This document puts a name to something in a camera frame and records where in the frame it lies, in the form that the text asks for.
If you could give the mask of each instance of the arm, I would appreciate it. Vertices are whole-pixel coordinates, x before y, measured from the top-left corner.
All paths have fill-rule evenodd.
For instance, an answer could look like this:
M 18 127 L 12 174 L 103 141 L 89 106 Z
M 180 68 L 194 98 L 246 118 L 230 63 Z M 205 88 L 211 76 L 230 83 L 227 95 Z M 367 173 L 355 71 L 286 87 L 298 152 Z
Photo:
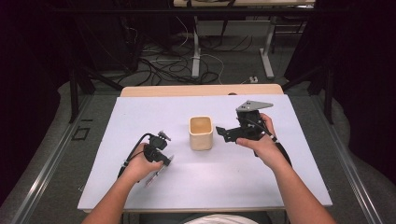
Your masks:
M 135 157 L 129 162 L 123 174 L 82 223 L 119 223 L 126 198 L 134 184 L 150 172 L 159 170 L 163 165 L 162 162 L 147 161 L 141 153 L 143 146 L 144 144 L 139 145 L 134 153 Z
M 268 130 L 275 134 L 271 119 L 264 114 L 262 114 L 262 119 Z M 274 172 L 291 223 L 335 223 L 332 216 L 306 187 L 267 134 L 259 141 L 238 138 L 236 143 L 253 149 Z

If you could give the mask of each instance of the forearm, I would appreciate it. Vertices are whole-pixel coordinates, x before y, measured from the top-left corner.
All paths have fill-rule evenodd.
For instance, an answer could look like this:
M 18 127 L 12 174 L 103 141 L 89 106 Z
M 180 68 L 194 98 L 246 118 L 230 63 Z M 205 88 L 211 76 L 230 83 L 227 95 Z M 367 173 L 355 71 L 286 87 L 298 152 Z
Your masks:
M 290 166 L 277 167 L 274 174 L 291 223 L 335 223 Z
M 83 223 L 119 223 L 126 198 L 134 183 L 119 178 Z

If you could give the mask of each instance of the table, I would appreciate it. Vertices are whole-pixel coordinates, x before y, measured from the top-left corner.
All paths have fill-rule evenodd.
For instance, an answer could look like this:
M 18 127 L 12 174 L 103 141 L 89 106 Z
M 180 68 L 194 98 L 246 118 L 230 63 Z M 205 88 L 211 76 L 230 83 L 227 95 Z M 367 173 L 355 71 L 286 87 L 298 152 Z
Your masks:
M 199 2 L 191 0 L 192 7 L 226 7 L 229 2 Z M 315 0 L 235 0 L 233 7 L 284 7 L 313 5 Z M 186 0 L 174 0 L 175 7 L 187 7 Z M 199 76 L 201 49 L 199 47 L 200 35 L 221 35 L 221 26 L 224 21 L 198 21 L 195 18 L 194 56 L 192 63 L 193 77 Z M 223 35 L 255 35 L 265 36 L 264 48 L 260 49 L 262 64 L 267 78 L 275 78 L 271 63 L 268 58 L 269 48 L 276 27 L 276 17 L 269 21 L 228 21 Z
M 229 96 L 230 92 L 238 95 Z M 138 138 L 161 129 L 172 138 L 163 154 L 175 158 L 149 187 L 144 187 L 146 179 L 134 186 L 125 212 L 282 209 L 272 171 L 251 150 L 225 143 L 216 133 L 212 149 L 189 149 L 189 117 L 209 115 L 214 125 L 234 128 L 235 109 L 247 99 L 274 103 L 264 110 L 273 118 L 294 169 L 322 204 L 332 205 L 289 98 L 281 93 L 279 86 L 264 84 L 125 88 L 107 125 L 78 209 L 91 211 L 116 180 L 122 161 Z

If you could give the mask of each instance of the cup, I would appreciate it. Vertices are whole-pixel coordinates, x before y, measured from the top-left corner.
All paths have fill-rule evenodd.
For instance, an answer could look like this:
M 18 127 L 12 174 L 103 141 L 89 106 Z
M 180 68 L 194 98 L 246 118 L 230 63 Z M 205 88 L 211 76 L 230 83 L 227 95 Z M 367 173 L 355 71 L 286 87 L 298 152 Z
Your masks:
M 193 150 L 209 150 L 213 146 L 212 120 L 208 116 L 192 117 L 189 122 L 190 147 Z

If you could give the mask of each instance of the wooden table edge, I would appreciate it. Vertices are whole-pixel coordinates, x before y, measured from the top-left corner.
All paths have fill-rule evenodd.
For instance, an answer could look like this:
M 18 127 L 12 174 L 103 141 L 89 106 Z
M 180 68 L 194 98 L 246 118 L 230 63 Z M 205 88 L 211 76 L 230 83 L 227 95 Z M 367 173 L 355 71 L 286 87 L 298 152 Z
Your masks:
M 283 94 L 278 84 L 125 87 L 120 97 Z

